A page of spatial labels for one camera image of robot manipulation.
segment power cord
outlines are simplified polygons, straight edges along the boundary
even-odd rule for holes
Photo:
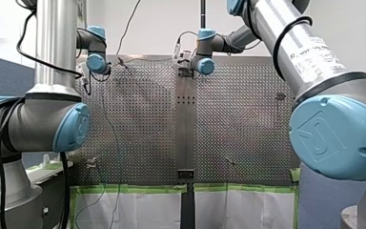
[[[93,78],[98,81],[98,82],[105,82],[103,80],[99,80],[97,78],[94,77],[93,74],[91,74],[93,76]],[[117,156],[121,159],[121,149],[120,149],[120,145],[119,145],[119,140],[118,140],[118,137],[117,137],[117,131],[115,130],[115,126],[114,124],[110,121],[109,119],[109,116],[108,116],[108,113],[107,113],[107,109],[106,109],[106,106],[105,106],[105,99],[104,99],[104,89],[103,89],[103,92],[101,94],[101,103],[102,103],[102,109],[103,109],[103,114],[106,118],[106,121],[109,123],[109,125],[112,127],[112,132],[114,134],[114,139],[115,139],[115,143],[116,143],[116,152],[117,152]],[[114,212],[117,210],[117,206],[118,206],[118,200],[120,198],[120,193],[121,193],[121,184],[123,182],[123,174],[124,174],[124,171],[123,171],[123,166],[124,165],[120,165],[119,166],[119,174],[120,174],[120,179],[118,181],[118,189],[117,189],[117,198],[116,198],[116,201],[115,201],[115,206],[112,210],[112,222],[110,224],[110,227],[109,229],[112,228],[112,225],[114,224]],[[84,208],[82,208],[77,214],[76,214],[76,217],[75,217],[75,225],[76,225],[76,228],[78,229],[81,229],[81,227],[79,226],[78,224],[78,221],[77,219],[79,218],[79,216],[81,215],[82,212],[84,212],[85,210],[87,210],[88,208],[92,207],[93,205],[97,204],[100,199],[104,196],[105,192],[106,192],[106,181],[103,182],[103,191],[102,193],[100,194],[99,198],[92,204],[89,204],[87,206],[85,206]]]
[[[19,39],[19,41],[17,42],[17,45],[16,45],[17,51],[21,55],[23,55],[23,56],[27,57],[28,59],[33,60],[33,61],[35,61],[37,63],[40,63],[42,65],[45,65],[45,66],[47,66],[49,68],[52,68],[52,69],[57,70],[57,71],[60,71],[60,72],[75,74],[76,75],[76,77],[75,77],[76,79],[81,78],[83,76],[82,73],[79,73],[79,72],[76,72],[76,71],[73,71],[73,70],[67,70],[67,69],[60,68],[60,67],[55,66],[55,65],[52,65],[52,64],[50,64],[48,62],[45,62],[45,61],[40,60],[38,58],[35,58],[35,57],[33,57],[33,56],[31,56],[31,55],[29,55],[29,54],[27,54],[27,53],[25,53],[25,52],[22,51],[22,48],[21,47],[22,47],[23,40],[25,39],[25,36],[26,36],[26,31],[28,29],[29,21],[35,15],[35,13],[36,13],[36,9],[32,9],[31,10],[31,14],[25,20],[25,24],[23,26],[22,35],[20,36],[20,39]]]
[[[176,44],[180,44],[180,40],[181,40],[182,36],[185,34],[192,34],[192,35],[198,36],[198,34],[193,31],[183,31],[182,33],[180,33],[179,37],[177,38]]]
[[[68,168],[68,160],[65,152],[59,154],[61,156],[62,167],[64,170],[64,209],[61,218],[61,229],[67,229],[68,218],[70,216],[70,205],[71,205],[71,183],[70,183],[70,170]]]
[[[2,137],[7,130],[10,117],[13,114],[15,108],[20,103],[23,103],[25,101],[25,98],[18,98],[10,107],[10,110],[5,116],[4,121],[2,122],[1,129],[0,129],[0,181],[1,181],[1,204],[0,204],[0,223],[2,229],[7,229],[6,219],[5,219],[5,207],[6,207],[6,177],[5,177],[5,168],[4,168],[4,162],[2,159]]]
[[[123,45],[123,39],[127,35],[127,31],[129,30],[129,26],[130,26],[130,23],[132,22],[132,18],[135,15],[136,9],[138,8],[140,3],[141,3],[141,0],[138,0],[135,4],[135,7],[133,8],[132,15],[130,16],[129,21],[127,22],[127,26],[126,26],[126,29],[124,30],[123,35],[121,36],[120,44],[118,45],[118,50],[117,50],[117,53],[115,54],[115,56],[118,56],[118,54],[121,51],[121,46]]]

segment metal bracket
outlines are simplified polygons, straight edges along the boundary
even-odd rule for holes
[[[194,179],[194,169],[177,170],[177,178],[179,178],[179,179]]]

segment black cable tie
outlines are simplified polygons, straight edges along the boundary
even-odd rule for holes
[[[291,31],[294,26],[299,25],[299,24],[303,24],[303,23],[309,23],[309,25],[312,26],[313,20],[309,16],[301,16],[301,17],[298,17],[294,22],[288,24],[284,28],[283,32],[278,36],[277,41],[275,42],[274,50],[273,50],[274,68],[277,71],[278,76],[280,76],[280,78],[282,78],[283,80],[285,80],[285,79],[284,79],[283,74],[282,74],[282,72],[280,70],[280,67],[278,66],[278,51],[280,49],[281,42],[283,41],[285,35],[289,31]]]

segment white paper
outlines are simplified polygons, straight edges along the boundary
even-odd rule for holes
[[[20,54],[16,50],[16,40],[0,38],[0,58],[20,64]]]
[[[201,229],[293,229],[295,194],[228,191],[195,193]]]
[[[137,194],[137,229],[179,229],[180,202],[181,194]]]
[[[264,194],[263,229],[293,229],[294,194]]]
[[[75,215],[100,194],[78,195]],[[117,194],[105,193],[93,206],[85,209],[77,220],[80,228],[109,229],[179,229],[181,194],[120,194],[114,211]]]
[[[19,37],[19,18],[10,15],[0,15],[0,38],[18,40]]]

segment metal pole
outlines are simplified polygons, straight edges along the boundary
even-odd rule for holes
[[[201,0],[201,29],[206,28],[206,0]]]
[[[57,67],[76,66],[76,0],[39,0],[37,4],[36,57]],[[36,63],[34,87],[28,94],[66,94],[75,90],[75,75]]]

